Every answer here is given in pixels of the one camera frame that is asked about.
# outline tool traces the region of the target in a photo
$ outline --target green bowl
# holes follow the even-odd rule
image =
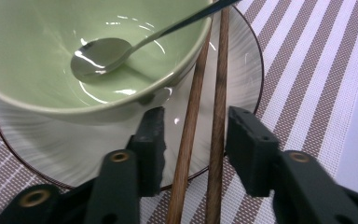
[[[74,52],[107,37],[133,45],[212,0],[0,0],[0,99],[55,119],[105,123],[161,105],[194,65],[207,18],[144,46],[91,83],[71,71]]]

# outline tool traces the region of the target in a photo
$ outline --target plate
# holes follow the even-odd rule
[[[209,163],[219,25],[220,14],[217,13],[213,16],[190,177],[205,171]],[[163,188],[172,183],[193,72],[194,68],[163,105],[167,145]],[[255,34],[233,7],[229,23],[227,106],[255,111],[261,96],[263,73],[262,55]],[[112,150],[124,148],[141,118],[142,115],[138,115],[105,126],[80,125],[42,117],[0,101],[0,134],[8,148],[33,172],[64,188],[76,187],[95,177],[102,157]]]

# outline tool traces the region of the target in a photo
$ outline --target black plastic part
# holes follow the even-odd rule
[[[104,157],[101,172],[94,181],[84,223],[139,223],[136,161],[135,153],[126,149]]]
[[[234,106],[229,108],[226,152],[247,194],[269,196],[278,147],[279,140],[254,114]]]
[[[358,223],[358,207],[312,156],[284,151],[275,168],[278,223]]]
[[[94,181],[95,178],[62,194],[60,204],[56,207],[57,215],[54,217],[53,223],[77,224],[83,222]]]
[[[54,223],[55,207],[60,193],[57,187],[44,184],[32,186],[18,194],[0,214],[0,224]]]
[[[145,112],[136,134],[126,146],[138,158],[141,197],[152,197],[160,191],[165,148],[164,108],[156,107]]]

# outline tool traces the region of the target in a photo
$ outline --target bowl rim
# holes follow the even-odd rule
[[[207,4],[211,4],[213,0],[206,0],[206,1]],[[200,35],[197,38],[195,44],[188,51],[185,57],[179,62],[179,64],[177,64],[168,75],[166,74],[164,77],[154,82],[152,85],[140,91],[137,91],[133,95],[129,95],[122,99],[116,100],[114,102],[108,102],[106,104],[89,105],[85,107],[75,107],[75,108],[57,108],[57,107],[49,107],[49,106],[42,106],[42,105],[32,105],[32,104],[24,103],[23,101],[18,100],[16,98],[12,98],[10,95],[4,94],[1,91],[0,91],[0,100],[19,108],[23,108],[26,110],[34,111],[39,114],[45,114],[51,116],[86,115],[96,111],[104,111],[104,110],[109,110],[111,108],[120,107],[122,105],[131,104],[142,98],[142,96],[150,94],[156,91],[161,86],[168,84],[170,81],[175,79],[177,75],[179,75],[178,70],[185,68],[186,65],[191,62],[191,60],[193,59],[194,52],[200,51],[200,48],[205,42],[206,36],[211,28],[212,16],[206,17],[200,21],[201,21]]]

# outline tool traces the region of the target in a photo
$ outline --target placemat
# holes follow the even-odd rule
[[[358,1],[243,0],[260,42],[265,82],[257,117],[335,177],[358,95]],[[28,171],[0,137],[0,211],[22,189],[46,182]],[[207,173],[192,180],[182,223],[203,223]],[[164,223],[170,192],[141,200],[142,223]],[[222,223],[274,223],[271,199],[253,199],[224,163]]]

